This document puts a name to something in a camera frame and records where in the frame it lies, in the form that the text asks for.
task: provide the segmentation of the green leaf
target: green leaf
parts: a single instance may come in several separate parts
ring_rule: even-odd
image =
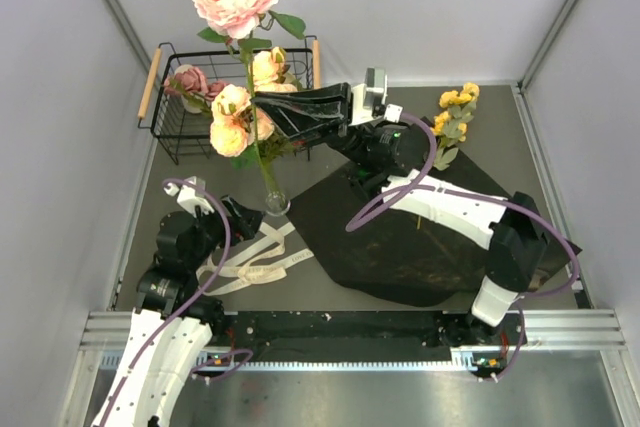
[[[455,117],[456,119],[460,117],[461,111],[462,109],[460,108],[459,105],[452,105],[451,107],[449,107],[449,113],[451,114],[452,117]]]
[[[223,44],[230,38],[228,35],[220,35],[211,27],[207,27],[198,32],[198,37],[208,42],[215,42],[216,44]]]
[[[249,146],[237,157],[231,158],[231,165],[235,169],[242,169],[253,164],[256,161],[256,149]]]
[[[465,105],[464,109],[462,109],[462,116],[465,116],[467,114],[473,114],[473,112],[476,110],[476,103],[475,101],[471,101],[469,102],[467,105]]]
[[[449,168],[449,164],[445,164],[444,162],[436,162],[433,166],[439,171],[447,170]]]
[[[240,39],[238,45],[245,52],[253,52],[255,49],[271,48],[271,41],[267,39]]]
[[[458,149],[457,147],[447,150],[442,155],[442,162],[445,164],[450,164],[451,162],[453,162],[456,156],[458,155],[459,150],[460,149]]]
[[[457,135],[456,133],[460,132],[458,130],[458,125],[460,125],[460,122],[461,121],[459,119],[450,120],[449,122],[444,124],[444,127],[442,128],[442,133],[447,137],[456,138],[456,135]]]
[[[270,10],[269,12],[273,18],[276,19],[276,22],[280,24],[280,27],[293,35],[296,39],[304,39],[304,30],[307,28],[304,20],[300,17],[296,17],[295,15],[279,14],[273,10]]]

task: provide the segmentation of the white strap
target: white strap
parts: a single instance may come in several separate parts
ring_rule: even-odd
[[[227,285],[224,285],[213,292],[207,292],[206,295],[230,294],[231,292],[244,289],[253,284],[267,284],[269,282],[283,279],[287,276],[287,269],[293,267],[299,262],[302,262],[303,260],[310,259],[311,257],[313,257],[313,252],[309,249],[303,249],[286,259],[276,262],[275,264],[248,267],[248,269],[255,270],[250,270],[246,273],[241,271],[238,276],[238,280],[229,282]]]
[[[277,230],[270,225],[262,223],[260,225],[260,232],[265,234],[265,237],[229,259],[225,266],[220,270],[219,275],[221,277],[238,277],[238,280],[230,282],[229,284],[214,291],[205,292],[204,295],[224,295],[235,292],[236,290],[244,289],[253,284],[266,284],[286,277],[286,269],[302,262],[303,260],[313,257],[313,252],[309,249],[303,249],[300,252],[271,265],[254,266],[252,264],[258,260],[269,259],[282,255],[285,251],[284,237],[294,230],[295,227],[291,222],[283,225]],[[260,255],[256,255],[258,252],[266,249],[274,243],[278,244],[275,248]],[[245,265],[239,265],[244,261],[247,261]],[[213,273],[215,269],[216,266],[211,260],[211,257],[209,257],[207,263],[201,266],[196,272],[198,282],[202,283],[201,277],[205,272]]]

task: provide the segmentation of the black fabric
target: black fabric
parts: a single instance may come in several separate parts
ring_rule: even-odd
[[[457,292],[478,291],[487,251],[451,229],[422,219],[418,230],[416,215],[388,210],[347,233],[345,225],[364,205],[349,185],[353,168],[347,163],[295,197],[288,214],[334,282],[417,307],[439,304]],[[430,175],[478,193],[509,196],[462,152],[449,169],[434,169]],[[552,240],[537,271],[540,283],[567,262],[560,244]]]

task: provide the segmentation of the black wire basket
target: black wire basket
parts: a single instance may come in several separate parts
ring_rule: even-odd
[[[305,89],[312,89],[314,85],[319,86],[317,45],[317,38],[308,36],[304,39],[303,47],[285,47],[289,72],[298,79]],[[143,125],[163,48],[169,49],[172,54],[167,59],[162,74],[151,124]],[[245,66],[233,58],[227,50],[179,54],[170,42],[164,42],[158,46],[151,63],[147,85],[138,112],[138,128],[150,130],[151,135],[158,139],[162,148],[176,165],[180,163],[180,158],[183,156],[204,155],[208,158],[214,152],[209,142],[211,118],[202,113],[188,112],[184,108],[182,97],[164,93],[162,85],[165,79],[169,75],[174,75],[175,70],[183,64],[199,67],[209,82],[223,80],[235,85],[246,86],[247,84]]]

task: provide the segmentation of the flower bouquet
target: flower bouquet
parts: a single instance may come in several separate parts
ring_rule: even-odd
[[[461,92],[451,90],[440,97],[440,107],[445,109],[434,118],[431,131],[438,138],[438,151],[433,166],[438,170],[449,168],[458,155],[458,142],[467,140],[468,124],[476,111],[480,87],[466,83]]]
[[[223,44],[246,70],[246,85],[207,84],[197,67],[169,77],[165,92],[180,95],[195,112],[210,115],[210,142],[236,166],[257,163],[267,187],[267,212],[283,215],[289,200],[278,188],[273,161],[293,146],[274,128],[264,111],[252,104],[257,91],[296,92],[302,88],[288,72],[286,51],[273,47],[257,31],[269,31],[278,24],[297,39],[305,37],[302,19],[274,10],[279,0],[193,0],[198,15],[208,25],[198,33],[204,40]]]

